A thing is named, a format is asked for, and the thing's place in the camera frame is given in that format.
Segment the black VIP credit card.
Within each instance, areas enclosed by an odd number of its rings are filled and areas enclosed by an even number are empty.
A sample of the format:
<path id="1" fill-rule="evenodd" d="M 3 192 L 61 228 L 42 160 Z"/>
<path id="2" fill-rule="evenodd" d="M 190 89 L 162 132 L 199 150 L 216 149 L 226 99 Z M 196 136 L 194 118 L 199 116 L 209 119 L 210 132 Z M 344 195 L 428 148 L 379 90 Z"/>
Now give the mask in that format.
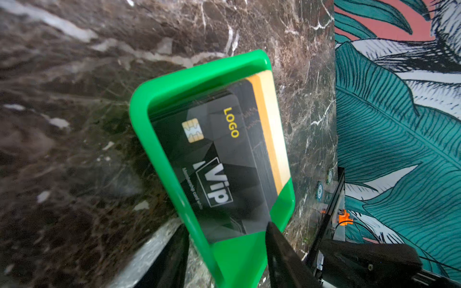
<path id="1" fill-rule="evenodd" d="M 151 123 L 209 243 L 265 230 L 277 191 L 248 80 Z"/>

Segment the green plastic card tray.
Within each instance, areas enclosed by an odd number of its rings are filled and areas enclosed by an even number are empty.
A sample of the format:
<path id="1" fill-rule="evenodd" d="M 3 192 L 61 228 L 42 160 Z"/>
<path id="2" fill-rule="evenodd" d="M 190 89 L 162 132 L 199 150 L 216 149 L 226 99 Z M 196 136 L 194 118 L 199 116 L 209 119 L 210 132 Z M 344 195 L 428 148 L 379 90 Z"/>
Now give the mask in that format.
<path id="1" fill-rule="evenodd" d="M 273 72 L 262 50 L 141 84 L 133 129 L 220 288 L 254 288 L 265 231 L 295 195 Z"/>

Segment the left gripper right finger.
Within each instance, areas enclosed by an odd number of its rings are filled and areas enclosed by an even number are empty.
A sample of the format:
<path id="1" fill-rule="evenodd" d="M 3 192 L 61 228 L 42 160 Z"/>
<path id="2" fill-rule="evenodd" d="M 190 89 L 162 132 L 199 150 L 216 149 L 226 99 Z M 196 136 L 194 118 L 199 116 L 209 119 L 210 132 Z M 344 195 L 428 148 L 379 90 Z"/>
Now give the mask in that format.
<path id="1" fill-rule="evenodd" d="M 273 222 L 267 225 L 265 243 L 272 288 L 321 288 Z"/>

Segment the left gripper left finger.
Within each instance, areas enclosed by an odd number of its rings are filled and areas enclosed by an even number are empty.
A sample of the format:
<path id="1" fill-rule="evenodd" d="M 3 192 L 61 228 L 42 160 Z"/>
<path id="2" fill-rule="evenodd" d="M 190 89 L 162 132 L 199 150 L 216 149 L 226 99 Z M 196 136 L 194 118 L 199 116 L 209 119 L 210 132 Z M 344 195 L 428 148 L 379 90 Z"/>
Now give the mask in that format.
<path id="1" fill-rule="evenodd" d="M 135 288 L 183 288 L 189 250 L 189 232 L 182 224 Z"/>

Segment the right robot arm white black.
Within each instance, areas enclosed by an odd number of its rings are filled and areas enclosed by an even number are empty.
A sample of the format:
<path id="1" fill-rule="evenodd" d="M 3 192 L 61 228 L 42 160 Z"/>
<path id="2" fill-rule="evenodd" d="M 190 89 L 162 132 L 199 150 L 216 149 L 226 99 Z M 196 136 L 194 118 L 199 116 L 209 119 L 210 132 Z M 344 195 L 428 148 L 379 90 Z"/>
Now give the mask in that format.
<path id="1" fill-rule="evenodd" d="M 323 240 L 317 249 L 322 268 L 314 278 L 336 288 L 459 288 L 460 283 L 423 269 L 406 244 L 354 244 Z"/>

